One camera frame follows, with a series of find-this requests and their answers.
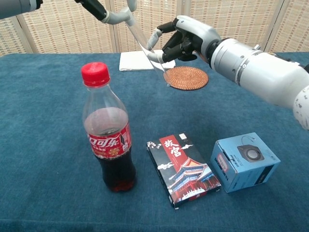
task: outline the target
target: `blue tablecloth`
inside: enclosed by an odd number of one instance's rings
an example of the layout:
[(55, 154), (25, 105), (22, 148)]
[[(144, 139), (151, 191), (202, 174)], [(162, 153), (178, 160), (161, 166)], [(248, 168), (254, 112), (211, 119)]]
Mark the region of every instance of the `blue tablecloth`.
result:
[[(309, 53), (281, 54), (304, 65)], [(309, 230), (309, 132), (201, 60), (207, 86), (168, 87), (152, 71), (120, 72), (119, 54), (7, 55), (0, 58), (0, 231), (223, 232)], [(112, 193), (83, 125), (80, 68), (105, 62), (126, 105), (138, 181)], [(175, 210), (146, 142), (185, 131), (209, 161), (216, 140), (256, 132), (281, 164), (262, 185), (223, 189)]]

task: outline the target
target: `beige partition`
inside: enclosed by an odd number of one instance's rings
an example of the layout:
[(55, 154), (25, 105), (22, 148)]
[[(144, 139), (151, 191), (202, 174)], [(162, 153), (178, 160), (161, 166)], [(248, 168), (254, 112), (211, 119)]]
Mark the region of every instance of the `beige partition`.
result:
[(309, 51), (309, 1), (290, 0), (281, 14), (267, 48), (272, 52)]
[(262, 45), (281, 0), (192, 0), (190, 16), (216, 28), (222, 38)]
[(13, 20), (12, 18), (0, 20), (0, 56), (27, 52)]
[(74, 0), (44, 1), (40, 9), (23, 16), (40, 53), (112, 52), (110, 27)]

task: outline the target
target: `woven coaster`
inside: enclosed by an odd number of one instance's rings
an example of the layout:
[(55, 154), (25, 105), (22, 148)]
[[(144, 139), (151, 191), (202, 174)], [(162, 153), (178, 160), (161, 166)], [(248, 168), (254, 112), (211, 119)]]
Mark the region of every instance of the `woven coaster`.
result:
[(175, 67), (164, 74), (165, 81), (172, 87), (182, 90), (195, 90), (208, 83), (208, 75), (193, 67)]

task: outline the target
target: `blue box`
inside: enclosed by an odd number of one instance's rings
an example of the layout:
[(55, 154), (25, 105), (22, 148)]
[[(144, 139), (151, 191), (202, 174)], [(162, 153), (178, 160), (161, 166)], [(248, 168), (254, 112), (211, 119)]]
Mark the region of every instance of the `blue box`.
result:
[(228, 193), (267, 182), (280, 162), (256, 133), (218, 140), (211, 155)]

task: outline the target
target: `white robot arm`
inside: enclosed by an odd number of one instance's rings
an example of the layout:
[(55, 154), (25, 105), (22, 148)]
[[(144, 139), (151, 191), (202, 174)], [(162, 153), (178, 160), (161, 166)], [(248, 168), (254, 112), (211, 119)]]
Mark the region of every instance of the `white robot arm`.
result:
[[(130, 19), (130, 14), (125, 12), (109, 12), (98, 0), (75, 0), (81, 3), (94, 17), (102, 23), (117, 24)], [(136, 0), (126, 0), (131, 12), (136, 10)], [(0, 19), (31, 12), (40, 8), (43, 0), (0, 0)]]
[(148, 41), (153, 47), (162, 33), (176, 31), (162, 48), (163, 54), (148, 54), (151, 61), (169, 62), (197, 58), (263, 100), (293, 110), (301, 126), (309, 130), (309, 66), (250, 47), (234, 39), (221, 39), (216, 30), (188, 16), (157, 27)]
[(42, 3), (43, 0), (0, 0), (0, 19), (37, 10)]

